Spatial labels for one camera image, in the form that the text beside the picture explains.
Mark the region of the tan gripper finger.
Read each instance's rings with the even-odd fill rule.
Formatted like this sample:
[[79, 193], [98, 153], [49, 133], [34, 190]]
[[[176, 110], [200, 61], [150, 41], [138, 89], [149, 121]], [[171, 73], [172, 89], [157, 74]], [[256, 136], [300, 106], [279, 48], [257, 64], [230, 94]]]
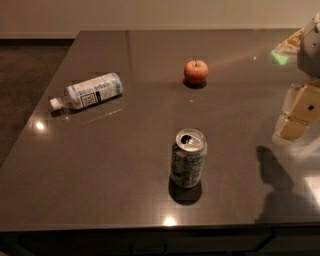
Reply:
[[298, 140], [320, 119], [320, 80], [300, 86], [290, 112], [285, 115], [282, 111], [275, 126], [275, 135], [287, 141]]
[[297, 97], [298, 91], [300, 90], [301, 86], [299, 84], [292, 83], [287, 90], [282, 111], [285, 115], [287, 115], [290, 112], [291, 107], [293, 106], [293, 103]]

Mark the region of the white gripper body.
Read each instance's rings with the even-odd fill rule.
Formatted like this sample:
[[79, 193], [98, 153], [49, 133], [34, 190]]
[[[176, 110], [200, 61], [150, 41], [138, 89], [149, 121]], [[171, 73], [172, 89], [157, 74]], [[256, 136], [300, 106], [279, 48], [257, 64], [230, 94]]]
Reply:
[[298, 68], [311, 77], [320, 77], [320, 11], [304, 27], [298, 55]]

